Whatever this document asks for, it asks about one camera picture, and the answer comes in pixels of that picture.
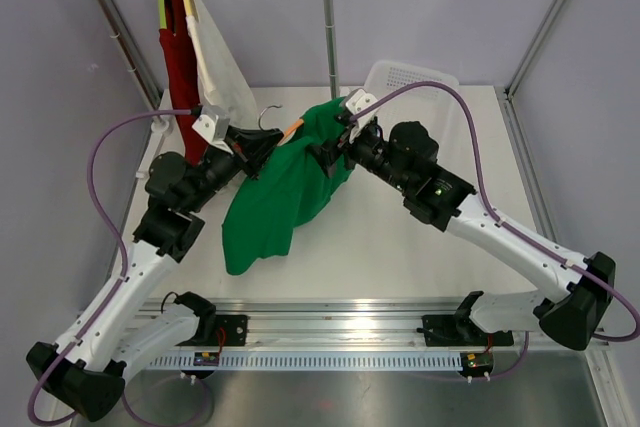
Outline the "orange hanger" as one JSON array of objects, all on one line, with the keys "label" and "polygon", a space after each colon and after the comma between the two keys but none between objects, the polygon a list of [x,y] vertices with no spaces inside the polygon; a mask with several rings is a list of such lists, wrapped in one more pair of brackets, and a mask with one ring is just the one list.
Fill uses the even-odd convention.
[{"label": "orange hanger", "polygon": [[[261,110],[260,114],[258,115],[258,127],[259,127],[259,129],[267,130],[263,126],[263,118],[264,118],[265,114],[269,110],[281,109],[281,108],[282,108],[282,105],[269,105],[269,106],[263,108]],[[277,144],[277,146],[285,145],[288,141],[290,141],[292,136],[303,126],[303,124],[304,124],[304,119],[303,118],[298,118],[293,124],[291,124],[289,127],[287,127],[283,131],[284,136],[281,139],[281,141]]]}]

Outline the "green t shirt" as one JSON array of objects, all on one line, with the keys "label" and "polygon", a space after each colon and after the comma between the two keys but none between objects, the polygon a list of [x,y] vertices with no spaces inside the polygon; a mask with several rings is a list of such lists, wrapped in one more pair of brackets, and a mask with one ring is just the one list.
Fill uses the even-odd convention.
[{"label": "green t shirt", "polygon": [[290,140],[276,147],[257,179],[247,178],[222,224],[226,272],[244,274],[258,259],[289,254],[294,229],[312,221],[331,201],[351,171],[343,161],[327,177],[307,152],[341,134],[335,120],[341,97],[308,109]]}]

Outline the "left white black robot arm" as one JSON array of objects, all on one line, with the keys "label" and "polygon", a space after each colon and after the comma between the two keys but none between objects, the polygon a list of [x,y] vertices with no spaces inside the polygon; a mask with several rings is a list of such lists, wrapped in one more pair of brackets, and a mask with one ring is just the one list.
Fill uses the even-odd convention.
[{"label": "left white black robot arm", "polygon": [[177,152],[156,157],[145,185],[147,210],[122,266],[86,310],[54,342],[35,343],[26,356],[46,391],[74,414],[95,422],[119,402],[126,384],[176,346],[221,340],[216,306],[186,292],[133,333],[129,322],[156,286],[184,259],[204,228],[197,212],[239,173],[254,179],[284,134],[279,129],[229,127],[221,146],[209,146],[197,165]]}]

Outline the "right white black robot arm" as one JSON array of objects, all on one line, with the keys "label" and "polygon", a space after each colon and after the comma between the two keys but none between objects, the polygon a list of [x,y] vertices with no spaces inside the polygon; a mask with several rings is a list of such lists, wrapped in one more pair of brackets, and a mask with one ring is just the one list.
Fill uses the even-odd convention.
[{"label": "right white black robot arm", "polygon": [[475,187],[439,166],[438,143],[417,121],[396,124],[384,137],[376,120],[357,136],[312,144],[307,152],[327,177],[339,166],[361,166],[398,190],[419,222],[466,240],[534,285],[530,292],[469,293],[456,311],[424,330],[428,344],[480,346],[492,334],[542,332],[559,345],[583,351],[611,303],[615,263],[562,249],[508,218],[489,211]]}]

